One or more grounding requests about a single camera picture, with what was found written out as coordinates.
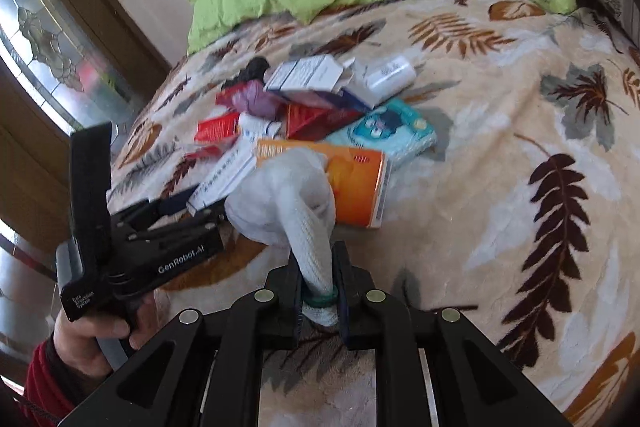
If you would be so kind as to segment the left hand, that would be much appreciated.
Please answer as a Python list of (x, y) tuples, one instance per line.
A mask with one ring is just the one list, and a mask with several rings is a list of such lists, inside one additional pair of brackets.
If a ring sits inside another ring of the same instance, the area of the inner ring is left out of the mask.
[(93, 314), (72, 322), (61, 311), (54, 325), (53, 346), (61, 361), (74, 373), (98, 379), (111, 372), (111, 365), (98, 345), (99, 339), (125, 339), (132, 349), (139, 350), (157, 331), (156, 302), (154, 296), (148, 294), (137, 309), (134, 329), (120, 317)]

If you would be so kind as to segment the red sleeve forearm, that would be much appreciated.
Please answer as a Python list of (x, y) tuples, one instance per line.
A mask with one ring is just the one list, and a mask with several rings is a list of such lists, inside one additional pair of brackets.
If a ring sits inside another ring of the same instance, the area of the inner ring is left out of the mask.
[(28, 404), (20, 406), (27, 425), (55, 426), (110, 375), (91, 378), (72, 369), (58, 355), (53, 337), (43, 341), (27, 369), (23, 397)]

